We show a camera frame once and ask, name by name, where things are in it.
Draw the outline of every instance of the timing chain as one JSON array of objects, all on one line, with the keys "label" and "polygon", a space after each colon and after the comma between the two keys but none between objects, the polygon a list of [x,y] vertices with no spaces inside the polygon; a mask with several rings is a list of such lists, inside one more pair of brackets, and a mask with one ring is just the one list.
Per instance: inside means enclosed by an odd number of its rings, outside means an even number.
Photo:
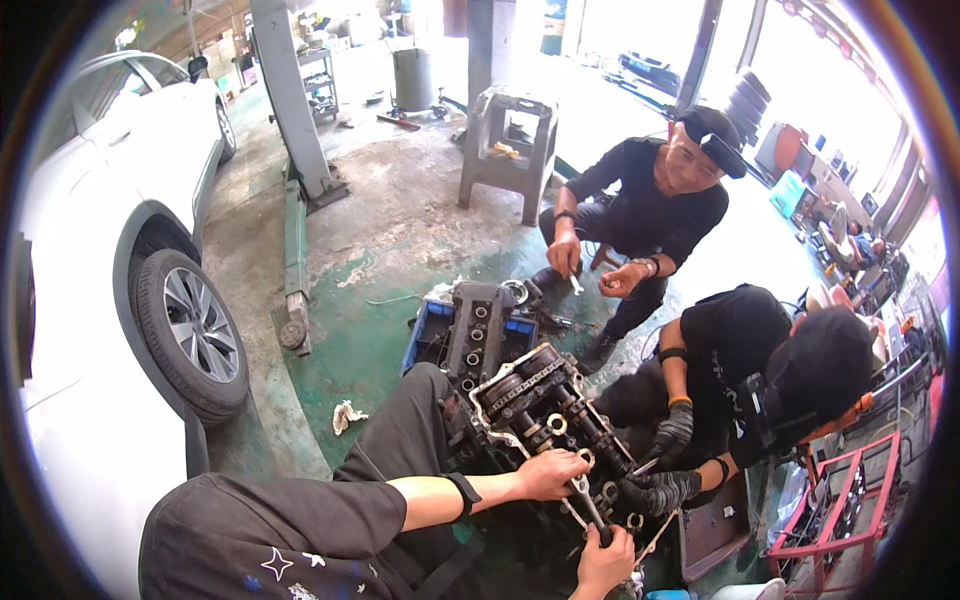
[{"label": "timing chain", "polygon": [[495,413],[496,411],[500,410],[504,405],[510,403],[512,400],[514,400],[518,396],[527,392],[530,388],[540,383],[547,375],[559,369],[565,362],[566,361],[564,360],[564,358],[560,357],[557,360],[550,363],[549,365],[547,365],[546,367],[544,367],[542,370],[540,370],[540,372],[536,373],[534,376],[530,377],[520,385],[516,386],[510,392],[507,392],[507,394],[505,394],[504,397],[494,402],[493,406],[491,406],[490,408],[491,412]]}]

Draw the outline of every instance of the side mirror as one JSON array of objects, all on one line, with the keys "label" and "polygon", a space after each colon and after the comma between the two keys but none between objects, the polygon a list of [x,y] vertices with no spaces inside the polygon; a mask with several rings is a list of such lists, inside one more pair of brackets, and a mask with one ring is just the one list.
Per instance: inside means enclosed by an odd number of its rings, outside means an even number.
[{"label": "side mirror", "polygon": [[190,75],[190,83],[195,84],[197,82],[206,66],[207,60],[204,55],[200,55],[186,64],[186,72]]}]

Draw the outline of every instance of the black work glove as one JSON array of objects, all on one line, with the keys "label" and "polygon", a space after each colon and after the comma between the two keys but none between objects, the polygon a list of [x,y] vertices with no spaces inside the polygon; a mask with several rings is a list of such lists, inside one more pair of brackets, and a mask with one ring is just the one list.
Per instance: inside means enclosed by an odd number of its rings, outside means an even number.
[{"label": "black work glove", "polygon": [[640,461],[646,465],[649,461],[665,457],[666,463],[680,456],[693,436],[693,404],[687,401],[675,402],[670,407],[670,417],[657,426],[654,445],[646,457]]},{"label": "black work glove", "polygon": [[653,475],[627,475],[620,480],[620,492],[631,508],[641,515],[661,516],[700,493],[703,478],[694,470],[669,470]]}]

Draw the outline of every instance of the white car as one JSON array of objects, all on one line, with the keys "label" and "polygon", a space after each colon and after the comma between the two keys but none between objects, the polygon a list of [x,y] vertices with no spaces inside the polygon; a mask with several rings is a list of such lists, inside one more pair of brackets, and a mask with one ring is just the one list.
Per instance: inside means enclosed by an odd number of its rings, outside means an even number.
[{"label": "white car", "polygon": [[207,469],[202,425],[249,394],[200,267],[214,174],[236,152],[205,66],[119,52],[69,74],[20,215],[25,421],[60,524],[113,598],[139,595],[147,514]]}]

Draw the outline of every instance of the gray plastic stool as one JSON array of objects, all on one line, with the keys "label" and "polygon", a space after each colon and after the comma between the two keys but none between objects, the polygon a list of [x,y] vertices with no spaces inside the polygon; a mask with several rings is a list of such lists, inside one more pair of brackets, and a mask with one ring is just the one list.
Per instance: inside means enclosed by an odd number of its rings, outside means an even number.
[{"label": "gray plastic stool", "polygon": [[[508,138],[507,110],[540,118],[532,144]],[[517,158],[492,156],[497,142],[518,151]],[[531,93],[514,94],[500,85],[487,88],[470,110],[458,206],[469,208],[473,185],[485,183],[523,194],[523,225],[536,225],[543,190],[553,174],[556,145],[556,100],[538,99]]]}]

